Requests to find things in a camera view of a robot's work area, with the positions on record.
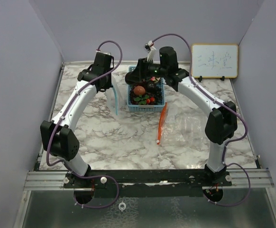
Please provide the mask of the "dark purple plum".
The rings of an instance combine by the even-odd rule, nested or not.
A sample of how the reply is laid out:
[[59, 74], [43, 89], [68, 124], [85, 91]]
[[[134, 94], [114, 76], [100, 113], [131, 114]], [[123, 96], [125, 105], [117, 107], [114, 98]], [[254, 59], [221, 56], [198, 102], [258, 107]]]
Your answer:
[[153, 81], [148, 81], [145, 84], [145, 90], [149, 93], [154, 93], [157, 90], [157, 85]]

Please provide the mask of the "clear bag blue zipper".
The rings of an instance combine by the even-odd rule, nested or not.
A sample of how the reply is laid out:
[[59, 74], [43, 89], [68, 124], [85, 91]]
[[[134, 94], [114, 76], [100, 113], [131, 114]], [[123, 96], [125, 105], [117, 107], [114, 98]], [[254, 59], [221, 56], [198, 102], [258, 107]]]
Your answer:
[[119, 108], [122, 105], [122, 96], [114, 76], [111, 77], [111, 87], [106, 90], [105, 95], [107, 98], [107, 107], [111, 112], [118, 115]]

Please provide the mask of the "blue plastic basket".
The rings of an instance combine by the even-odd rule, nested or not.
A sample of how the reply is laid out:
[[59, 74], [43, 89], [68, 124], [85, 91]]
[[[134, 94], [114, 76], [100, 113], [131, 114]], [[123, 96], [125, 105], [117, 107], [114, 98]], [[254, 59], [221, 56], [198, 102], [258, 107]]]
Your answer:
[[132, 87], [128, 85], [128, 91], [127, 91], [127, 105], [130, 112], [161, 112], [162, 109], [165, 106], [165, 88], [164, 88], [164, 80], [161, 78], [159, 83], [157, 83], [157, 87], [161, 89], [161, 102], [157, 104], [132, 104], [130, 99], [130, 91]]

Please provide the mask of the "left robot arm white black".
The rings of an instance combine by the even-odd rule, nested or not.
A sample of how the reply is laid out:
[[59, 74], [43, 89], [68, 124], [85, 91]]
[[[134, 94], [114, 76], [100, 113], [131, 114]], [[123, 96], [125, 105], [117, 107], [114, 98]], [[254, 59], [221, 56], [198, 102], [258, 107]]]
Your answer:
[[78, 153], [80, 143], [74, 131], [87, 104], [98, 92], [112, 87], [108, 72], [113, 66], [113, 56], [97, 52], [93, 64], [78, 74], [74, 90], [63, 108], [51, 121], [43, 121], [40, 125], [47, 165], [54, 165], [49, 162], [49, 155], [58, 158], [68, 170], [76, 173], [74, 181], [82, 188], [91, 182], [88, 173], [91, 168]]

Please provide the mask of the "cherry tomatoes with green leaves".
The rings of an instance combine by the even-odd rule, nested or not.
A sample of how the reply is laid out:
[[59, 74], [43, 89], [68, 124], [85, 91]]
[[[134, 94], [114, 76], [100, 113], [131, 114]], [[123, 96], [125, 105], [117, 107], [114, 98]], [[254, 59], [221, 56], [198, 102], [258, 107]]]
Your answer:
[[149, 95], [139, 95], [134, 98], [134, 103], [136, 105], [149, 105], [155, 102], [155, 98]]

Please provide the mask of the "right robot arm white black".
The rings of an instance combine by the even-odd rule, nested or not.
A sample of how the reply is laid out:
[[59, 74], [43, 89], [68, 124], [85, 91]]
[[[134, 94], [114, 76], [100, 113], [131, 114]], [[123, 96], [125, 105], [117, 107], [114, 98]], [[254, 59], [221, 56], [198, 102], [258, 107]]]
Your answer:
[[225, 169], [226, 142], [238, 128], [236, 105], [216, 98], [204, 90], [187, 70], [180, 68], [173, 47], [160, 48], [159, 56], [158, 64], [140, 58], [135, 69], [126, 74], [125, 82], [134, 85], [153, 76], [163, 78], [168, 86], [188, 97], [204, 112], [207, 117], [205, 134], [210, 140], [209, 158], [205, 165], [208, 171], [204, 174], [204, 180], [214, 186], [221, 181], [219, 172]]

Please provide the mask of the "dark grape bunch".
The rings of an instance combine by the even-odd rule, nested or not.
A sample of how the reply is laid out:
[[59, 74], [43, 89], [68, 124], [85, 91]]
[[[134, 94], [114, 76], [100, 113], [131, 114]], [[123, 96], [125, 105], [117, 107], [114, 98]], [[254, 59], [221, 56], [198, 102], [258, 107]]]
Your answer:
[[[141, 83], [137, 83], [137, 84], [134, 84], [132, 85], [132, 89], [130, 91], [130, 99], [131, 99], [131, 102], [132, 104], [135, 105], [134, 103], [134, 98], [136, 97], [136, 95], [134, 94], [133, 90], [136, 86], [142, 86], [142, 87], [145, 87], [145, 84], [146, 82], [148, 81], [143, 81]], [[157, 103], [161, 102], [161, 99], [162, 99], [162, 96], [161, 96], [161, 89], [160, 88], [157, 88], [157, 90], [154, 92], [154, 93], [149, 93], [149, 92], [146, 92], [144, 95], [149, 95], [149, 96], [153, 96], [155, 98], [155, 102], [153, 103], [153, 105], [156, 105]]]

